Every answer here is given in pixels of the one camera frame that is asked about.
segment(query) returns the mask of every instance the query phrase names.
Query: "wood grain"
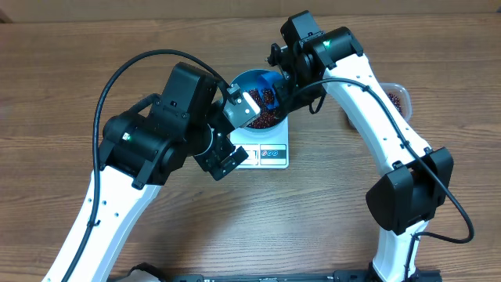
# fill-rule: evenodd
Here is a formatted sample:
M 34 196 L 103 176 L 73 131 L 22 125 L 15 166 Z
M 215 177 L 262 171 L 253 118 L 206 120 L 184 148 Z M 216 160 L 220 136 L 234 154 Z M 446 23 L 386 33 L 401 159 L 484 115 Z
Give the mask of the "wood grain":
M 14 23 L 291 16 L 494 13 L 498 0 L 0 0 Z
M 266 67 L 284 18 L 0 25 L 0 280 L 37 281 L 52 265 L 88 187 L 96 100 L 134 55 L 181 49 L 229 80 Z M 380 81 L 411 93 L 411 125 L 455 158 L 451 190 L 473 243 L 424 239 L 417 265 L 445 281 L 498 281 L 501 271 L 501 17 L 328 16 L 350 27 Z M 103 121 L 159 92 L 179 58 L 127 70 Z M 379 179 L 366 145 L 331 99 L 290 116 L 290 167 L 237 171 L 220 182 L 192 159 L 171 175 L 128 238 L 113 275 L 150 262 L 166 273 L 328 273 L 365 268 L 378 226 L 364 200 Z M 447 201 L 430 230 L 461 237 Z

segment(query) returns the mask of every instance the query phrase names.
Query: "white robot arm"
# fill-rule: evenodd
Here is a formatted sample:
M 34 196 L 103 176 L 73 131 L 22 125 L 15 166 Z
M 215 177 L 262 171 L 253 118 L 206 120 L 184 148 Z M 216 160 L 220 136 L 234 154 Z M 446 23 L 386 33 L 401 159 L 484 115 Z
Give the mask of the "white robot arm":
M 400 113 L 388 99 L 374 76 L 367 57 L 350 55 L 336 62 L 337 67 L 326 70 L 323 78 L 348 78 L 368 85 L 385 103 L 397 122 L 400 130 L 409 141 L 410 146 L 420 157 L 425 155 L 425 149 L 430 145 L 405 122 Z M 348 83 L 326 83 L 323 86 L 343 108 L 355 128 L 369 147 L 376 167 L 381 176 L 394 170 L 393 164 L 400 161 L 407 165 L 414 161 L 409 151 L 401 148 L 402 141 L 397 137 L 386 114 L 377 101 L 356 85 Z M 404 262 L 409 252 L 412 234 L 423 231 L 428 221 L 419 221 L 407 230 L 396 235 L 380 227 L 380 237 L 377 253 L 373 259 L 373 269 L 384 282 L 400 282 L 404 280 Z M 416 272 L 414 260 L 418 244 L 414 245 L 409 276 Z
M 133 178 L 106 166 L 101 172 L 101 203 L 97 223 L 69 281 L 106 281 L 132 227 L 158 195 L 161 186 L 132 187 Z M 84 236 L 94 201 L 94 173 L 80 213 L 44 282 L 63 280 Z

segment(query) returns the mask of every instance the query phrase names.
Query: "plastic container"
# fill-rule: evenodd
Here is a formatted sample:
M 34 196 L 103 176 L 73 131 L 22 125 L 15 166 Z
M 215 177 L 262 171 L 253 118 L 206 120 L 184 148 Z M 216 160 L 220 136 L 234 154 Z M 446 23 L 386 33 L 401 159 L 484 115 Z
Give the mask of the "plastic container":
M 256 83 L 258 85 L 259 96 L 261 97 L 261 99 L 265 98 L 265 97 L 263 97 L 263 90 L 264 89 L 271 89 L 273 92 L 273 96 L 275 97 L 275 101 L 274 101 L 273 105 L 270 105 L 270 104 L 266 105 L 268 110 L 273 110 L 279 106 L 279 101 L 276 98 L 275 90 L 273 89 L 273 83 L 276 81 L 279 81 L 280 79 L 282 79 L 281 74 L 277 73 L 276 71 L 269 71 L 265 74 L 259 75 L 258 79 L 256 80 Z
M 386 94 L 391 93 L 398 97 L 402 106 L 402 117 L 405 121 L 409 122 L 410 117 L 413 116 L 413 105 L 410 103 L 410 95 L 407 89 L 400 84 L 389 82 L 380 83 L 380 86 Z M 349 119 L 348 121 L 350 122 L 350 126 L 355 128 Z

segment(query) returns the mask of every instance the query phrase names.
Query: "black bracket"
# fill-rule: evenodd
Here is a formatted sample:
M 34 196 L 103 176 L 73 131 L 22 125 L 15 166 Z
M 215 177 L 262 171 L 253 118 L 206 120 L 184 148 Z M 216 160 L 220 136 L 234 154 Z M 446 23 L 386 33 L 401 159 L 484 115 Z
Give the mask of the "black bracket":
M 445 187 L 449 187 L 454 166 L 450 152 L 441 148 L 427 153 L 421 159 Z M 381 227 L 400 235 L 414 223 L 434 218 L 437 207 L 444 204 L 446 195 L 417 161 L 407 165 L 399 162 L 394 168 L 367 192 L 366 202 Z
M 194 156 L 195 161 L 205 172 L 211 173 L 214 180 L 220 180 L 245 161 L 249 155 L 240 146 L 238 149 L 228 137 L 214 129 L 211 146 L 203 154 Z
M 333 282 L 383 282 L 374 271 L 373 264 L 368 270 L 336 270 L 333 273 Z M 408 282 L 442 282 L 439 270 L 420 271 L 409 277 Z
M 273 43 L 267 59 L 270 66 L 278 65 L 284 76 L 273 85 L 279 118 L 311 105 L 326 94 L 321 85 L 303 91 L 300 96 L 293 95 L 295 90 L 321 80 L 325 69 L 336 67 L 338 60 L 353 54 L 363 55 L 362 46 L 349 29 L 321 31 L 309 11 L 291 16 L 280 32 L 287 46 L 280 48 Z

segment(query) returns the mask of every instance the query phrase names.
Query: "digital kitchen scale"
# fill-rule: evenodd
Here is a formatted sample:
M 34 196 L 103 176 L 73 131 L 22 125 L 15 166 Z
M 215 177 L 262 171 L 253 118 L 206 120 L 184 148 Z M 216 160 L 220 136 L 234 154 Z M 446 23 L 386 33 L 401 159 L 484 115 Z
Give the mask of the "digital kitchen scale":
M 248 70 L 237 76 L 237 83 L 242 91 L 258 89 L 257 81 L 263 82 L 263 74 L 273 77 L 270 70 Z M 237 128 L 229 136 L 230 141 L 238 148 L 242 146 L 249 157 L 236 168 L 287 168 L 289 166 L 289 118 L 270 128 Z
M 287 168 L 289 166 L 289 118 L 266 129 L 238 128 L 229 136 L 249 157 L 236 168 Z

